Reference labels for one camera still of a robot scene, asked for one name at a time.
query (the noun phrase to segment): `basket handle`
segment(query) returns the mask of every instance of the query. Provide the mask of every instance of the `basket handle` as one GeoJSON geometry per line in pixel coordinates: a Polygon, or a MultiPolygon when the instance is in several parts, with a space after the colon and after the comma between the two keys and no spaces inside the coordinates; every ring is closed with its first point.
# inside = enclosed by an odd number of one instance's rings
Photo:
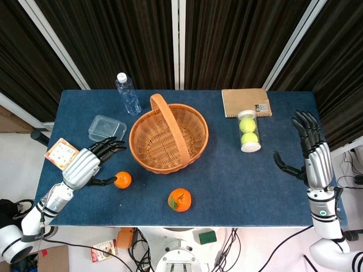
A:
{"type": "Polygon", "coordinates": [[[171,131],[171,134],[174,137],[176,146],[179,150],[181,165],[186,166],[189,163],[191,157],[189,155],[185,139],[182,135],[182,132],[180,131],[178,124],[176,123],[176,119],[172,114],[171,109],[169,108],[168,104],[159,93],[155,93],[150,97],[150,104],[152,110],[159,109],[161,114],[163,115],[171,131]]]}

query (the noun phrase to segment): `colorful card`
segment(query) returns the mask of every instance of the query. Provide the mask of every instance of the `colorful card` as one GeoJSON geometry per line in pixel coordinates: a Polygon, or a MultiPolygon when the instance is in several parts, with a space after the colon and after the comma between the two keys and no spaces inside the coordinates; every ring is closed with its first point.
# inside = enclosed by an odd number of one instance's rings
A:
{"type": "Polygon", "coordinates": [[[78,153],[79,151],[74,146],[60,138],[45,154],[45,157],[63,171],[78,153]]]}
{"type": "MultiPolygon", "coordinates": [[[[93,247],[111,253],[113,255],[116,255],[115,245],[116,245],[116,240],[110,240],[100,243],[98,245],[94,245],[93,247]]],[[[106,254],[104,252],[95,249],[91,249],[91,254],[92,254],[92,262],[99,262],[111,257],[110,254],[106,254]]]]}

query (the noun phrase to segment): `barcode label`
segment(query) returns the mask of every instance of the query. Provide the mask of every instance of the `barcode label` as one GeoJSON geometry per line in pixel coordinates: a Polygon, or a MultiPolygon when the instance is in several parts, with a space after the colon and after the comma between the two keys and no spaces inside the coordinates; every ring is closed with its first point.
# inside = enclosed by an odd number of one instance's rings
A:
{"type": "Polygon", "coordinates": [[[268,111],[268,107],[266,104],[255,105],[255,108],[256,108],[257,112],[267,112],[268,111]]]}

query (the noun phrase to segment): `robotic hand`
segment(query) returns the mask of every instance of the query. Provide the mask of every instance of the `robotic hand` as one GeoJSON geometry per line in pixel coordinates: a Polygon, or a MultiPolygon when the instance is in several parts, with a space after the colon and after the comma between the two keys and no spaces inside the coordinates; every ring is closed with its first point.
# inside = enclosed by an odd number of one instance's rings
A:
{"type": "Polygon", "coordinates": [[[337,207],[342,188],[330,186],[334,172],[328,144],[320,137],[320,126],[309,112],[295,111],[292,123],[297,129],[305,166],[301,170],[286,165],[275,151],[273,157],[284,172],[308,186],[311,217],[315,232],[322,237],[310,247],[313,259],[321,266],[339,271],[363,271],[363,252],[350,252],[340,229],[337,207]]]}
{"type": "Polygon", "coordinates": [[[97,180],[93,177],[101,165],[113,154],[126,150],[124,142],[116,137],[97,142],[83,148],[63,171],[63,182],[55,184],[22,220],[22,231],[13,224],[0,226],[0,252],[8,263],[13,264],[24,258],[41,240],[47,226],[73,198],[73,191],[86,185],[108,185],[116,177],[97,180]]]}

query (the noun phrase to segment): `blue table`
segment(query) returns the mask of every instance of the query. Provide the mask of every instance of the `blue table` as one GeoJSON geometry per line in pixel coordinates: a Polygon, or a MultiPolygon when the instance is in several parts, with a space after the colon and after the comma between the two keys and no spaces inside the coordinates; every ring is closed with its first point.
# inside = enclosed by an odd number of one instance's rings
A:
{"type": "MultiPolygon", "coordinates": [[[[143,169],[130,151],[114,155],[97,177],[106,179],[119,171],[133,176],[132,185],[121,190],[113,185],[85,187],[54,219],[54,225],[77,226],[307,226],[312,223],[306,187],[302,181],[280,171],[273,151],[294,167],[303,164],[299,137],[291,124],[295,109],[318,116],[311,92],[269,92],[272,117],[258,118],[262,148],[240,150],[238,123],[225,118],[221,91],[137,91],[142,114],[150,110],[150,95],[159,92],[168,103],[197,109],[209,127],[209,142],[193,164],[169,175],[143,169]],[[187,188],[193,197],[189,211],[178,213],[167,205],[169,193],[187,188]]],[[[138,119],[127,114],[116,90],[67,90],[62,93],[49,147],[60,137],[79,150],[88,147],[88,127],[97,114],[127,124],[124,137],[138,119]]],[[[36,201],[54,183],[61,171],[45,160],[36,201]]]]}

